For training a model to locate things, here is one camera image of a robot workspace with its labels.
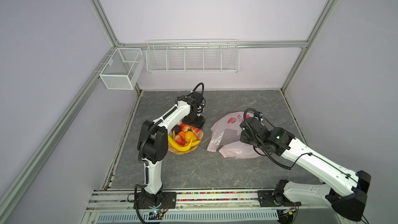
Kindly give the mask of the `tan scalloped fruit bowl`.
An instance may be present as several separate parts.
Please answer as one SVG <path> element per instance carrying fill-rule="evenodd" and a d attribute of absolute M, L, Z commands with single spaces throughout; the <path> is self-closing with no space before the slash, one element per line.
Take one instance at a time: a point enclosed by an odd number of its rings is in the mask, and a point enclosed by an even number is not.
<path fill-rule="evenodd" d="M 204 133 L 201 129 L 180 121 L 169 132 L 169 151 L 177 155 L 194 151 L 201 143 L 203 136 Z"/>

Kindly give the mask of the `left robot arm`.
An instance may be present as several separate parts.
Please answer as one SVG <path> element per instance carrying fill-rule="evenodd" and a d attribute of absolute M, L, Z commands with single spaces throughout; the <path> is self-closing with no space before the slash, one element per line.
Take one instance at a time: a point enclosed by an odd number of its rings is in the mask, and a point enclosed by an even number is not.
<path fill-rule="evenodd" d="M 173 128 L 182 123 L 188 131 L 199 135 L 205 123 L 202 116 L 206 104 L 204 89 L 204 84 L 198 83 L 188 94 L 177 97 L 165 114 L 142 124 L 137 150 L 138 162 L 144 165 L 145 181 L 143 185 L 135 186 L 135 189 L 141 189 L 134 196 L 138 207 L 161 206 L 164 199 L 161 167 L 171 145 L 169 134 L 173 134 Z"/>

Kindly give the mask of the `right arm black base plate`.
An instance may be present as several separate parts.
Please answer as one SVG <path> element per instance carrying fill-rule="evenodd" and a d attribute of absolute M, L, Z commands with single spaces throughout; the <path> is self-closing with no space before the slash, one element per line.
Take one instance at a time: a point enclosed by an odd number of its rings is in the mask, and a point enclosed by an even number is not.
<path fill-rule="evenodd" d="M 300 207 L 301 202 L 292 202 L 283 193 L 273 190 L 259 190 L 258 201 L 261 207 Z"/>

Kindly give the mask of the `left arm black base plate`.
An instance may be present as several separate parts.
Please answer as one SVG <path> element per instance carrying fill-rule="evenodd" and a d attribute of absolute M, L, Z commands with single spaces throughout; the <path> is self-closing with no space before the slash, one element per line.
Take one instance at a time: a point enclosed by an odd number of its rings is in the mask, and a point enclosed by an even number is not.
<path fill-rule="evenodd" d="M 139 192 L 135 202 L 139 209 L 174 209 L 177 203 L 177 192 L 167 191 L 155 195 L 147 192 Z"/>

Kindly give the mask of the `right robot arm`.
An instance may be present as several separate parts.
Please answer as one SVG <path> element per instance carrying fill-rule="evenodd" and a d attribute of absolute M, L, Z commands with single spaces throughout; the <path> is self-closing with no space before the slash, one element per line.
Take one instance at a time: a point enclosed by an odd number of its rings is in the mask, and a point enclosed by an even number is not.
<path fill-rule="evenodd" d="M 281 179 L 271 194 L 259 194 L 261 204 L 292 207 L 295 211 L 302 204 L 323 206 L 350 221 L 369 222 L 364 216 L 371 182 L 369 173 L 344 168 L 312 150 L 289 131 L 280 127 L 269 130 L 262 121 L 262 113 L 246 109 L 240 124 L 241 142 L 285 170 L 299 165 L 321 183 L 298 184 Z"/>

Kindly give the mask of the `pink fruit-print plastic bag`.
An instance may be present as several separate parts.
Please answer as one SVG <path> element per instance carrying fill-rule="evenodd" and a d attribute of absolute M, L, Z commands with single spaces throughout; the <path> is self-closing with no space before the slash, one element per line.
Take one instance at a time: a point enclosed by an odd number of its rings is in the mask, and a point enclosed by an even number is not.
<path fill-rule="evenodd" d="M 244 122 L 244 112 L 230 113 L 211 127 L 211 139 L 207 146 L 209 152 L 219 152 L 224 158 L 253 159 L 258 155 L 253 146 L 240 141 Z"/>

